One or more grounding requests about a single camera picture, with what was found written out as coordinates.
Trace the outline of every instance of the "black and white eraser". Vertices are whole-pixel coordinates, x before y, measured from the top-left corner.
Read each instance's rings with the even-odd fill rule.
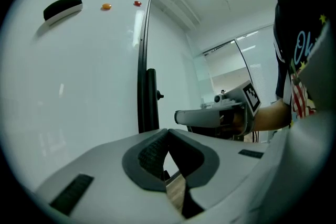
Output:
[[[83,9],[82,0],[58,0],[43,11],[44,20],[51,25],[58,20]]]

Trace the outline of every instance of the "orange magnet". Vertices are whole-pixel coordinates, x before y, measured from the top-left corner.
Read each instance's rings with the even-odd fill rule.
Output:
[[[108,3],[103,4],[103,9],[111,9],[111,8],[112,8],[111,4]]]

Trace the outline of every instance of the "person's arm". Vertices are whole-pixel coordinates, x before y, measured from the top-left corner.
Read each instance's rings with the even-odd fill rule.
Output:
[[[255,116],[253,131],[277,130],[288,126],[290,122],[290,106],[280,99],[271,106],[259,109]]]

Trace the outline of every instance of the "black t-shirt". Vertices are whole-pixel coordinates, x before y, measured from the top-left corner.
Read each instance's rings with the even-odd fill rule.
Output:
[[[331,0],[278,0],[276,6],[274,45],[279,63],[276,95],[291,105],[294,121],[315,112],[298,74],[307,64],[331,6]]]

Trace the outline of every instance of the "yellow star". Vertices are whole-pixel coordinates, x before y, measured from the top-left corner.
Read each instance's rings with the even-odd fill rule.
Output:
[[[326,15],[322,14],[321,17],[320,17],[320,20],[322,21],[322,24],[324,25],[327,21],[327,17]]]
[[[300,62],[300,63],[301,63],[301,67],[299,69],[303,70],[306,67],[306,63],[305,62]]]

